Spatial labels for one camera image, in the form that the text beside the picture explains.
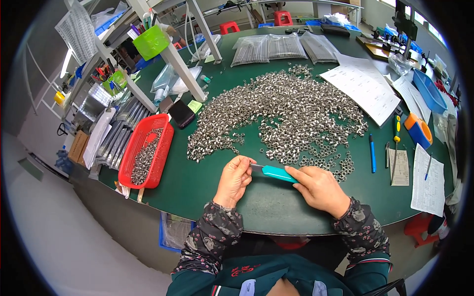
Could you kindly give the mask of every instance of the green sticky note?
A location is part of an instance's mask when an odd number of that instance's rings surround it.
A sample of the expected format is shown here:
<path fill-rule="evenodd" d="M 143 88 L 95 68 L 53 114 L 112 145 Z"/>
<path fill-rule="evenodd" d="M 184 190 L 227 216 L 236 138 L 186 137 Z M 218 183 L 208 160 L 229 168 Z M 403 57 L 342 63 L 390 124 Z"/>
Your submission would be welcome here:
<path fill-rule="evenodd" d="M 189 102 L 188 107 L 194 112 L 194 114 L 196 114 L 199 109 L 201 109 L 202 104 L 198 101 L 192 100 L 191 102 Z"/>
<path fill-rule="evenodd" d="M 208 57 L 206 58 L 206 60 L 204 61 L 205 63 L 209 63 L 209 62 L 212 62 L 212 61 L 215 61 L 216 59 L 214 58 L 213 55 L 208 55 Z"/>

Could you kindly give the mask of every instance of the window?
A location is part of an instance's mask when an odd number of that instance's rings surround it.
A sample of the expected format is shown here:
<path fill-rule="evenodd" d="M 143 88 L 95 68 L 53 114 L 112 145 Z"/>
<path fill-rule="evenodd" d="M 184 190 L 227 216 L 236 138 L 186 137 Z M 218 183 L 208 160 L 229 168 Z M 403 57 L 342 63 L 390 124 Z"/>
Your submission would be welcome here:
<path fill-rule="evenodd" d="M 388 4 L 390 6 L 393 6 L 393 7 L 395 7 L 395 2 L 396 2 L 396 0 L 377 0 L 377 1 L 386 3 L 386 4 Z M 411 8 L 410 7 L 408 7 L 408 6 L 405 7 L 405 14 L 407 15 L 407 18 L 410 18 L 410 14 L 411 14 Z M 415 11 L 415 21 L 419 22 L 422 25 L 423 25 L 424 22 L 426 22 L 425 18 L 422 17 L 416 11 Z M 428 31 L 430 31 L 430 33 L 433 34 L 444 46 L 446 46 L 446 42 L 444 41 L 441 34 L 430 23 L 428 23 Z"/>
<path fill-rule="evenodd" d="M 444 41 L 443 37 L 442 37 L 441 34 L 438 32 L 438 30 L 435 29 L 435 27 L 433 27 L 431 24 L 428 24 L 428 30 L 429 30 L 436 38 L 438 38 L 438 40 L 439 40 L 444 46 L 446 46 L 446 42 Z"/>

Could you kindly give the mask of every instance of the red plastic basket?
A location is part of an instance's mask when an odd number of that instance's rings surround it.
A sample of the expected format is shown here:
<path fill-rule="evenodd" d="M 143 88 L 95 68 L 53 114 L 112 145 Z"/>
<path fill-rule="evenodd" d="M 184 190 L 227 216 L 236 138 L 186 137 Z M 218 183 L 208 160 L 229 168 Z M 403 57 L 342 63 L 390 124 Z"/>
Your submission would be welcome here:
<path fill-rule="evenodd" d="M 140 149 L 145 144 L 148 132 L 155 128 L 163 128 L 161 132 L 160 141 L 153 156 L 152 164 L 148 176 L 140 185 L 132 183 L 132 170 L 135 165 L 135 157 L 140 152 Z M 130 141 L 123 155 L 120 170 L 118 171 L 118 181 L 127 187 L 140 188 L 155 188 L 160 183 L 161 174 L 163 173 L 164 164 L 170 151 L 171 141 L 173 139 L 174 129 L 168 122 L 167 114 L 157 114 L 142 119 L 132 133 Z"/>

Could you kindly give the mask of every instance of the green pen holder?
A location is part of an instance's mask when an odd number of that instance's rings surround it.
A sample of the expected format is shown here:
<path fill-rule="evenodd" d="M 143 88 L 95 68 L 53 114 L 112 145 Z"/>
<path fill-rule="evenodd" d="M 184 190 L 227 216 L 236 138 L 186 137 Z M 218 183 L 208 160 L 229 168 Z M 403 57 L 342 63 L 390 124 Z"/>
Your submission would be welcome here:
<path fill-rule="evenodd" d="M 133 40 L 133 44 L 142 58 L 148 61 L 159 55 L 170 44 L 170 38 L 155 25 Z"/>
<path fill-rule="evenodd" d="M 116 84 L 120 85 L 121 87 L 125 88 L 125 86 L 127 85 L 127 80 L 125 79 L 125 77 L 123 76 L 123 73 L 122 71 L 118 70 L 118 71 L 115 71 L 113 74 L 112 74 L 112 77 L 115 81 Z M 109 77 L 109 79 L 107 79 L 107 81 L 104 81 L 102 82 L 102 87 L 111 95 L 111 96 L 115 96 L 118 91 L 115 91 L 115 94 L 114 94 L 114 91 L 110 88 L 110 81 L 111 80 L 111 77 Z"/>

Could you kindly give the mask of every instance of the person's left hand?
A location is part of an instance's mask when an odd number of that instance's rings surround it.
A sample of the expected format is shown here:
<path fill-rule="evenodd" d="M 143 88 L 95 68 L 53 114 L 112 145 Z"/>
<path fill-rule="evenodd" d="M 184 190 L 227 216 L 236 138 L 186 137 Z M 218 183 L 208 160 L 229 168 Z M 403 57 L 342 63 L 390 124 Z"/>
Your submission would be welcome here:
<path fill-rule="evenodd" d="M 249 157 L 238 155 L 226 164 L 213 202 L 224 207 L 236 207 L 237 202 L 244 195 L 246 186 L 252 182 L 250 163 L 257 162 Z"/>

